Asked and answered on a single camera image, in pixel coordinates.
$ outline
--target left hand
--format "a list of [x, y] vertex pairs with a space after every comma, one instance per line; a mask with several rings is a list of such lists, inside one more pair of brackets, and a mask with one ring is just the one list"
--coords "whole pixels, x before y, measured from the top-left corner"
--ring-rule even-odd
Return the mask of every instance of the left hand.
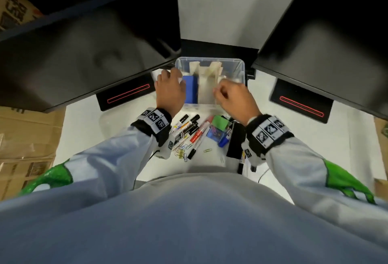
[[162, 70], [155, 82], [156, 107], [165, 109], [172, 118], [182, 109], [186, 99], [186, 82], [178, 79], [182, 78], [182, 73], [177, 68], [172, 68], [171, 73]]

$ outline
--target wrist strap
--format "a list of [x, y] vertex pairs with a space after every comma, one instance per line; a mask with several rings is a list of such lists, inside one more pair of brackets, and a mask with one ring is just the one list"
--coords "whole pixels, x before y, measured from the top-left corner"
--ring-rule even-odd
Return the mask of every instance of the wrist strap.
[[274, 146], [294, 137], [282, 121], [271, 115], [261, 115], [251, 121], [246, 127], [246, 133], [249, 147], [260, 158]]
[[148, 136], [154, 135], [161, 147], [168, 139], [171, 121], [171, 115], [166, 110], [149, 107], [131, 125]]

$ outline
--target green sticky note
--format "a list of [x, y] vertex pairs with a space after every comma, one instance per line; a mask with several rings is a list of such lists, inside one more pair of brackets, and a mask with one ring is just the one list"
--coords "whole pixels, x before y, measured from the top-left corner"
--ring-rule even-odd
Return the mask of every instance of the green sticky note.
[[219, 115], [216, 115], [214, 116], [213, 122], [211, 122], [211, 124], [213, 124], [213, 126], [216, 127], [217, 129], [224, 131], [225, 128], [228, 126], [229, 121], [226, 120], [225, 118], [222, 118]]

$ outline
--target red marker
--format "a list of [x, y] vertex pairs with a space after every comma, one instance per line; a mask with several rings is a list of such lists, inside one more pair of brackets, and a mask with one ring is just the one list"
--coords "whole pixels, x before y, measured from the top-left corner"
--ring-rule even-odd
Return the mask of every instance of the red marker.
[[205, 130], [210, 126], [210, 123], [213, 121], [214, 116], [210, 116], [198, 129], [198, 131], [194, 134], [194, 136], [190, 139], [190, 142], [194, 144], [198, 138], [202, 136]]

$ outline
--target right hand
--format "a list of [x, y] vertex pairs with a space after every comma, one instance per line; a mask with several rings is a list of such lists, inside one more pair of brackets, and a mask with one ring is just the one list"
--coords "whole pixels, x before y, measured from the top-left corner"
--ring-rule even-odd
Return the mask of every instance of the right hand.
[[244, 126], [251, 118], [261, 115], [252, 94], [244, 84], [222, 79], [214, 88], [213, 94], [221, 107]]

